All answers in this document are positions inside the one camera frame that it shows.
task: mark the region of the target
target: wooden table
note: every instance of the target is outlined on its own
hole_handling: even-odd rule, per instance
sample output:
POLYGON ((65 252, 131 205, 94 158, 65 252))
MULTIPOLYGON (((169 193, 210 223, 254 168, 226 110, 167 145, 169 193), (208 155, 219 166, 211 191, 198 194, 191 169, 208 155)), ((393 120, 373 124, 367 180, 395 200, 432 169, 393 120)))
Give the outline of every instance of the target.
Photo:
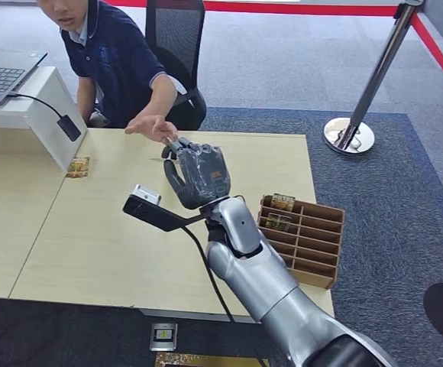
POLYGON ((0 297, 8 297, 63 181, 31 130, 0 128, 0 297))
MULTIPOLYGON (((221 146, 232 195, 242 194, 257 216, 263 194, 281 192, 315 202, 305 136, 189 132, 192 141, 221 146)), ((136 307, 163 316, 223 314, 195 244, 122 213, 136 184, 162 196, 161 206, 183 216, 163 173, 162 146, 122 131, 90 129, 78 157, 91 157, 88 177, 65 179, 11 297, 72 304, 136 307)), ((190 227, 206 244, 205 224, 190 227)), ((248 313, 228 287, 234 315, 248 313)), ((330 291, 303 286, 333 314, 330 291)))

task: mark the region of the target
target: black power adapter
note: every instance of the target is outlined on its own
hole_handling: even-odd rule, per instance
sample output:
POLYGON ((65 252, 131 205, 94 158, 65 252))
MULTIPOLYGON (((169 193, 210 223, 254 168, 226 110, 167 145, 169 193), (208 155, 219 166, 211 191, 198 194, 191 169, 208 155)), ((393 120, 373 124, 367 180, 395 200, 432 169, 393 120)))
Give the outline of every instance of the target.
POLYGON ((42 103, 42 105, 45 105, 45 106, 48 107, 49 109, 51 109, 57 116, 58 116, 59 120, 57 123, 70 141, 76 141, 77 139, 79 138, 79 136, 81 136, 81 131, 79 128, 77 128, 77 126, 76 126, 76 124, 74 122, 73 122, 73 120, 71 120, 70 117, 69 117, 69 115, 60 115, 60 113, 58 113, 57 110, 56 110, 56 109, 53 108, 52 106, 51 106, 46 102, 44 102, 39 98, 36 98, 36 97, 33 97, 33 96, 27 96, 26 94, 14 93, 14 92, 9 93, 8 96, 11 97, 11 98, 17 98, 17 97, 30 98, 30 99, 33 99, 36 102, 42 103))

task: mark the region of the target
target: wooden organizer box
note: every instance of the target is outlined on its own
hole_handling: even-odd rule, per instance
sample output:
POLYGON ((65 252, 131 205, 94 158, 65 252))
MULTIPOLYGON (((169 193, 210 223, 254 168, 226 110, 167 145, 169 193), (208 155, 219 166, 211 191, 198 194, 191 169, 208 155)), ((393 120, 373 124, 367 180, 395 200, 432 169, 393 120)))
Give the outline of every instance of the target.
POLYGON ((337 280, 344 212, 296 200, 293 211, 270 207, 272 195, 261 201, 257 223, 267 240, 300 283, 329 289, 337 280), (291 218, 287 232, 266 228, 269 213, 291 218))

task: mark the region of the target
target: laptop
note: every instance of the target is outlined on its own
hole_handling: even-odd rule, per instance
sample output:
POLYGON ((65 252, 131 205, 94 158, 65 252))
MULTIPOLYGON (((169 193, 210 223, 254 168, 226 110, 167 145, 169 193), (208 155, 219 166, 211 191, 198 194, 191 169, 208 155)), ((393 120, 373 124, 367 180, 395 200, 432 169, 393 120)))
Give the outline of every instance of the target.
POLYGON ((0 105, 8 93, 31 75, 46 53, 24 53, 0 50, 0 105))

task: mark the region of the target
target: shirt collar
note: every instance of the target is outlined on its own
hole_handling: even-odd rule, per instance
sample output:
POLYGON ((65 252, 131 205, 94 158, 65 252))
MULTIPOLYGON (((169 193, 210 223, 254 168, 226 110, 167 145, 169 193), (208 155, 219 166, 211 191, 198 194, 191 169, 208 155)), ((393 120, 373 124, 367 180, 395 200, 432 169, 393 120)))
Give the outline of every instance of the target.
POLYGON ((88 14, 85 15, 84 24, 82 25, 82 30, 81 33, 78 33, 77 31, 70 31, 69 35, 70 39, 76 42, 76 44, 82 44, 82 46, 85 47, 87 42, 88 34, 87 34, 87 23, 88 23, 88 14))
POLYGON ((76 31, 70 31, 70 39, 78 44, 85 46, 88 39, 93 38, 97 29, 97 18, 99 13, 99 1, 89 0, 87 14, 85 15, 82 30, 80 34, 76 31))

